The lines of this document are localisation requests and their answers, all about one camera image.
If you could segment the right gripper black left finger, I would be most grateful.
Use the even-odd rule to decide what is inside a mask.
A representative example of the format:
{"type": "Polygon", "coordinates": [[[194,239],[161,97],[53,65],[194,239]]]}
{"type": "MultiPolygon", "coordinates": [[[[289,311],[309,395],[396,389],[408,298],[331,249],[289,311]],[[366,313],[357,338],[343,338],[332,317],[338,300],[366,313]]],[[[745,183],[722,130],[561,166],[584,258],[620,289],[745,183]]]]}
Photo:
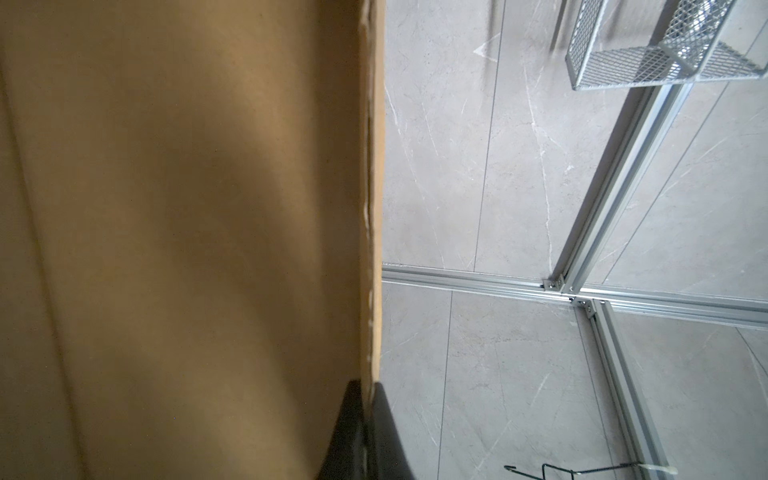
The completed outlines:
{"type": "Polygon", "coordinates": [[[317,479],[365,479],[367,469],[365,447],[365,419],[361,382],[352,380],[347,384],[317,479]]]}

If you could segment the brown cardboard box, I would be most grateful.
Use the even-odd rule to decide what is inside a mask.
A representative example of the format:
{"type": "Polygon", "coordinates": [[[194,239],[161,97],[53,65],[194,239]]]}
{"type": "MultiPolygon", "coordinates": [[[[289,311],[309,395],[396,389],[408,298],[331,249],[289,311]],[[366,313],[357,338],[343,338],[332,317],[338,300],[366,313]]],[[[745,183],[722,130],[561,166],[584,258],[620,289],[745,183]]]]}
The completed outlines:
{"type": "Polygon", "coordinates": [[[369,371],[382,1],[5,1],[88,479],[314,479],[369,371]]]}

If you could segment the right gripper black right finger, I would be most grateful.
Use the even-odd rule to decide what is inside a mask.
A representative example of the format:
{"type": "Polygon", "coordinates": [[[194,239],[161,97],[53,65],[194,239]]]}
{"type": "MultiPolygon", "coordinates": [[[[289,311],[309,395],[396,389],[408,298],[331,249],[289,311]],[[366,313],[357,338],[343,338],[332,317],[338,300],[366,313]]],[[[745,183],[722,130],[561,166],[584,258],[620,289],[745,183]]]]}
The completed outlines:
{"type": "Polygon", "coordinates": [[[414,480],[384,385],[376,382],[366,420],[367,478],[414,480]]]}

